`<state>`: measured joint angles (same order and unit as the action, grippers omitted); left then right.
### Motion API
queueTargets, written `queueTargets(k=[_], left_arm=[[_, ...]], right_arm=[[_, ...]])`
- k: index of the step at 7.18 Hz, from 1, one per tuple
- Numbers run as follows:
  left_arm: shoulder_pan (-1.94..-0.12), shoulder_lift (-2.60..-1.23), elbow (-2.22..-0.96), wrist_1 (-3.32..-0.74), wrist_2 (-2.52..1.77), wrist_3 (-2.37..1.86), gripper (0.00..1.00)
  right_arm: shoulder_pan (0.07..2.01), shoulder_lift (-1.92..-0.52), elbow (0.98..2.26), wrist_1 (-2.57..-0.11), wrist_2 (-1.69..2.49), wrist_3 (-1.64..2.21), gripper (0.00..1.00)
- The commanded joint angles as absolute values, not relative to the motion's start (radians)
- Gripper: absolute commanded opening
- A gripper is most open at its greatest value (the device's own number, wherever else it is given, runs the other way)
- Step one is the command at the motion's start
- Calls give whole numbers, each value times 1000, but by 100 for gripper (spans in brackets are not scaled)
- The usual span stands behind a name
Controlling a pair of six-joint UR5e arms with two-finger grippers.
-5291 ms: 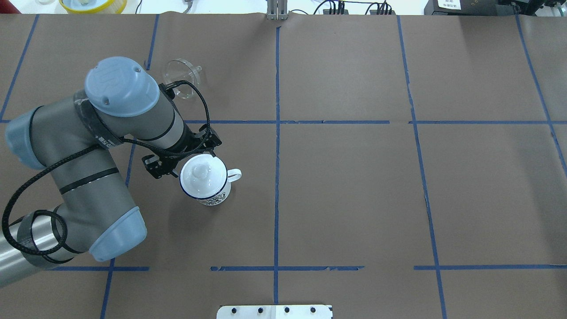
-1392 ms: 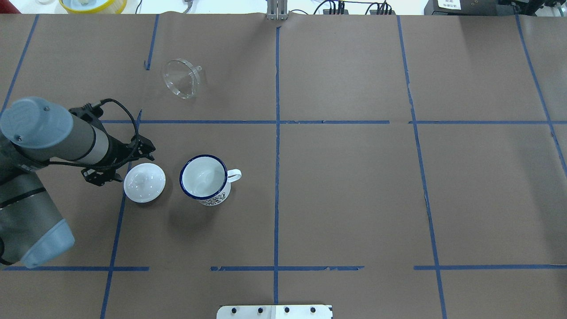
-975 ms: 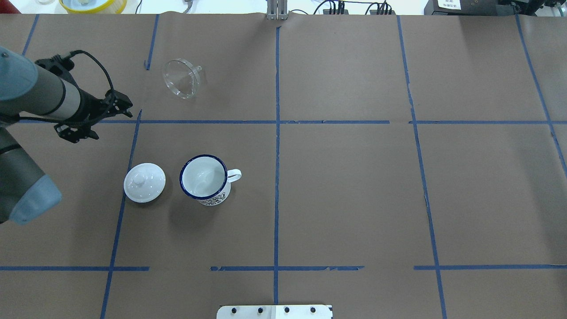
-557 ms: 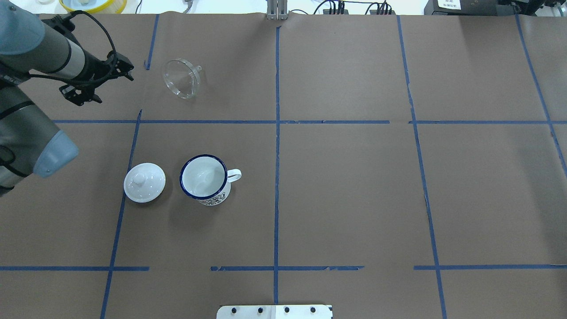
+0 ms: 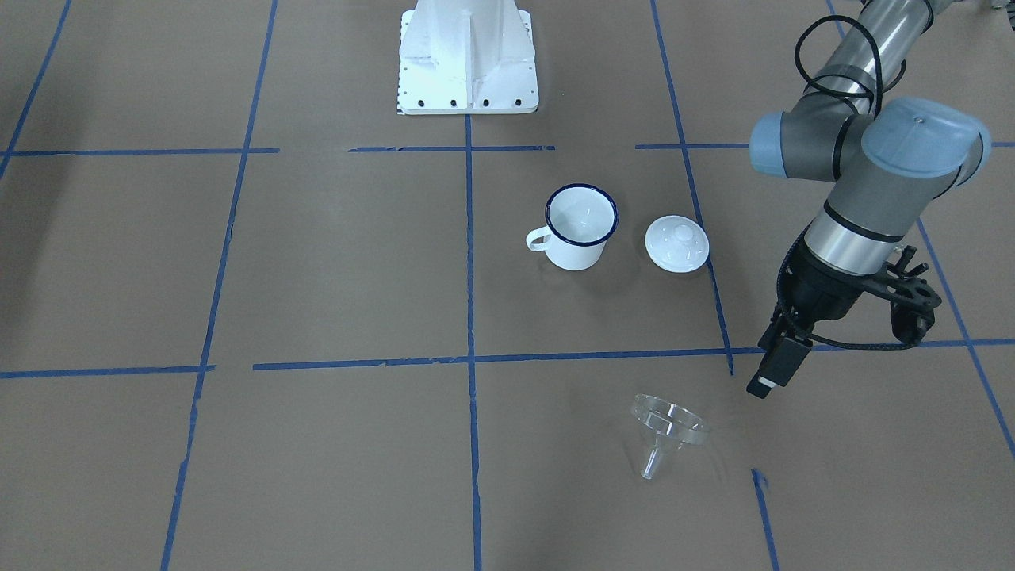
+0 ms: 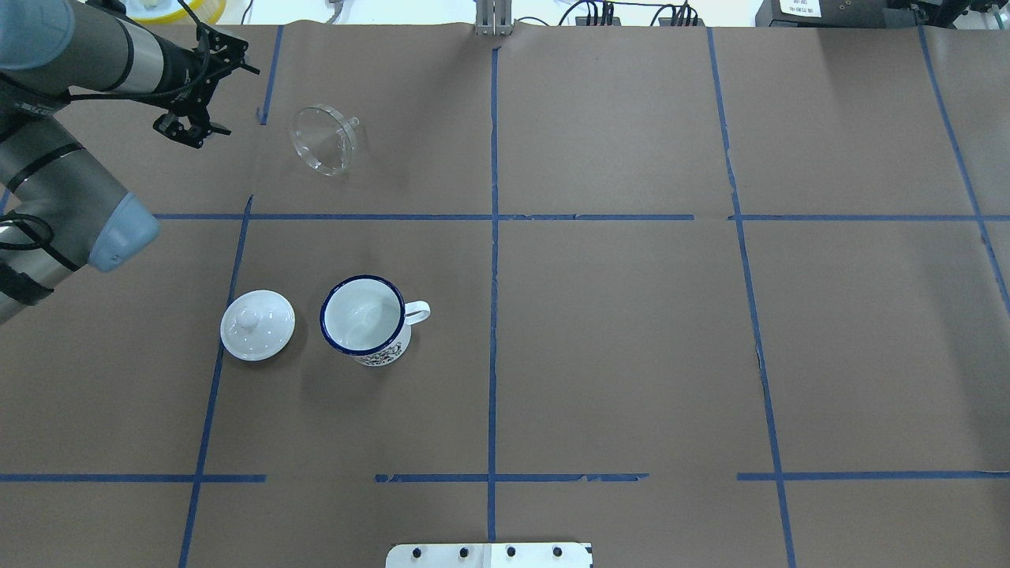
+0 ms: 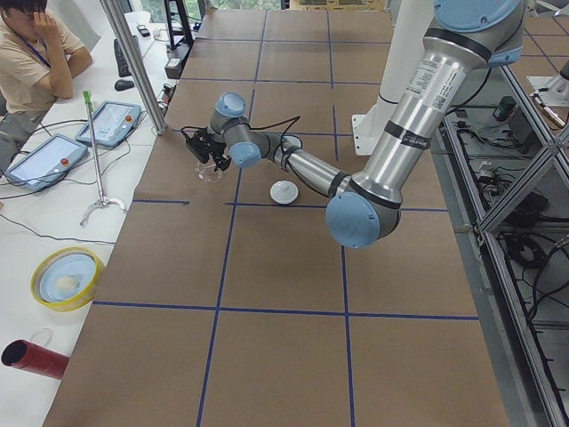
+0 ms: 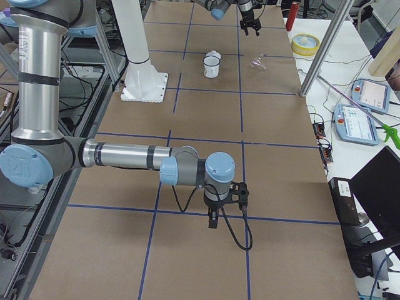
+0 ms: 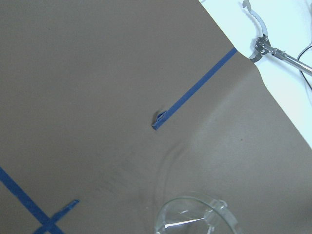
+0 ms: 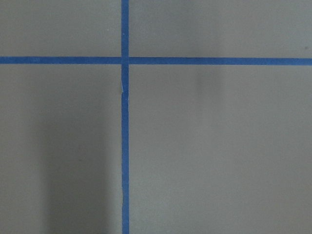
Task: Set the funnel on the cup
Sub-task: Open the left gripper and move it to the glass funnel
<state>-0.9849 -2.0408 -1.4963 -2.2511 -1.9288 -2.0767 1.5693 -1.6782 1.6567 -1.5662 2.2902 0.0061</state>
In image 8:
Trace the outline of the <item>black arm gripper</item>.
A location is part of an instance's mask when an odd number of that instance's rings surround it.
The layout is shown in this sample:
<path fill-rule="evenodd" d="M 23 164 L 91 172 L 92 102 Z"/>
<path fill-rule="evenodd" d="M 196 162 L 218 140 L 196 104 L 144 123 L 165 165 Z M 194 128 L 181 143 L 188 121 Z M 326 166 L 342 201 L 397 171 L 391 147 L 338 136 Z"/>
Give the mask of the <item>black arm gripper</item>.
<path fill-rule="evenodd" d="M 208 207 L 208 228 L 216 229 L 218 226 L 219 210 L 223 206 L 223 203 L 221 201 L 218 202 L 210 199 L 205 199 L 204 203 Z"/>

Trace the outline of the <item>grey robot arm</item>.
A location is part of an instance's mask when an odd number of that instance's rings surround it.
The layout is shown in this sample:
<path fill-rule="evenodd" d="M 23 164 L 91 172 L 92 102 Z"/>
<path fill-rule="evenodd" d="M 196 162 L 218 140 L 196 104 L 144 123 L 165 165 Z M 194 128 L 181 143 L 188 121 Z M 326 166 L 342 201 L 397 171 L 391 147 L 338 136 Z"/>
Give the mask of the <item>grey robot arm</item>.
<path fill-rule="evenodd" d="M 235 163 L 225 152 L 201 159 L 190 146 L 110 144 L 65 136 L 58 128 L 63 36 L 93 37 L 94 1 L 11 1 L 19 38 L 19 125 L 1 152 L 1 172 L 13 184 L 34 188 L 72 169 L 109 166 L 157 171 L 171 186 L 204 191 L 209 227 L 226 204 L 247 212 L 248 189 L 234 182 Z"/>
<path fill-rule="evenodd" d="M 256 36 L 259 36 L 261 29 L 261 22 L 254 16 L 254 4 L 251 0 L 194 0 L 194 3 L 202 6 L 205 10 L 211 13 L 211 16 L 220 21 L 228 11 L 228 9 L 235 4 L 241 13 L 241 20 L 239 21 L 240 28 L 244 31 L 245 35 L 249 34 L 248 29 L 254 29 Z"/>

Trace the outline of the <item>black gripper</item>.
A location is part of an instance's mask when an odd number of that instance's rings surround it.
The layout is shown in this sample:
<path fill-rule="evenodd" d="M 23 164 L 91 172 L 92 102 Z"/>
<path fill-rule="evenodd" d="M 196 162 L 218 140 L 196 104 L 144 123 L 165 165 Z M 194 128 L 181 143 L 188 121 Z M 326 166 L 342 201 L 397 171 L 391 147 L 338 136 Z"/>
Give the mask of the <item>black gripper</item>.
<path fill-rule="evenodd" d="M 245 35 L 248 36 L 248 29 L 253 28 L 256 32 L 256 36 L 260 35 L 260 29 L 261 29 L 261 22 L 259 19 L 250 19 L 250 20 L 240 20 L 240 27 L 242 30 L 244 30 Z"/>

